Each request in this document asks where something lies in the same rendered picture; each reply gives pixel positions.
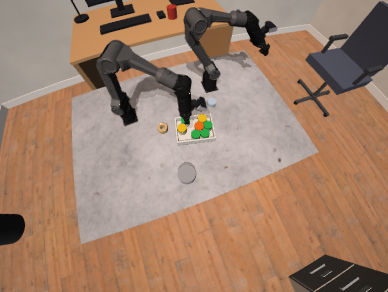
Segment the yellow cylinder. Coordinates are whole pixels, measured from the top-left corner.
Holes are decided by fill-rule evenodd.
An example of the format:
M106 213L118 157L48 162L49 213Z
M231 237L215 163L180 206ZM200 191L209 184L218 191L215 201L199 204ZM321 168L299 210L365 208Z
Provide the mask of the yellow cylinder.
M207 120L206 115L200 114L200 115L198 116L198 122L202 122L203 125L204 125L204 122L205 122L206 120Z
M177 128L180 135L185 135L187 133L187 127L185 124L179 124Z

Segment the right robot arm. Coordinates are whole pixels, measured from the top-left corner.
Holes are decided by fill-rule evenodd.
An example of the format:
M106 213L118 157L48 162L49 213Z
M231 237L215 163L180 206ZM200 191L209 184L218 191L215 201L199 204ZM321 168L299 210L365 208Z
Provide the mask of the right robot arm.
M177 100L179 99L178 105L181 107L188 107L191 104L191 108L197 108L204 112L208 110L207 101L204 97L200 96L197 100L191 100L192 80L190 77L176 74L165 67L156 67L134 53L129 45L119 40L112 40L106 45L97 63L97 70L111 96L111 111L123 119L124 126L138 122L138 119L135 115L135 108L132 108L129 103L130 98L126 92L121 90L118 82L116 73L120 68L122 72L134 68L155 77L158 83L170 89L173 88L172 90L176 90L174 93Z

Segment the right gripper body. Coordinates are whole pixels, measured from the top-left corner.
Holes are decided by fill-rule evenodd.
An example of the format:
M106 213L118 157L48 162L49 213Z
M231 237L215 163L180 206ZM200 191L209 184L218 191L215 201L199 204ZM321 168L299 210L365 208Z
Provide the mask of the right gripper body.
M181 114L182 118L184 119L185 124L189 124L189 118L191 115L191 111L194 110L194 108L191 108L191 104L188 107L181 107L178 105L179 113Z

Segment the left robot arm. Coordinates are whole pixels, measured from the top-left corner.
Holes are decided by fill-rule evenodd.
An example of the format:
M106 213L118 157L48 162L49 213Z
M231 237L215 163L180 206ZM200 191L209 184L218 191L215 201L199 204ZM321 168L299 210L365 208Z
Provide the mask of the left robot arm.
M205 71L203 72L201 83L205 92L208 93L218 90L216 83L221 73L199 42L207 27L210 28L213 22L228 23L234 27L246 27L249 37L254 40L260 37L261 32L263 36L268 32L276 32L278 26L274 22L266 21L265 26L260 28L258 25L259 19L248 10L241 12L237 9L236 11L233 10L230 13L226 13L202 7L198 8L200 10L197 10L196 7L191 7L185 13L183 19L185 40L203 65Z

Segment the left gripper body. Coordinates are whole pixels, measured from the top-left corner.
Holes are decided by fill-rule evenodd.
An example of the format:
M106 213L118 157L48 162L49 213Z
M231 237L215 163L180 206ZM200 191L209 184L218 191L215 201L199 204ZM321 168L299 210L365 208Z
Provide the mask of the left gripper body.
M251 39L254 46L259 47L266 52L268 50L268 47L267 47L266 42L265 42L265 37L266 37L266 35L263 36L263 34L261 32L259 38L254 39L254 40L251 38L250 39Z

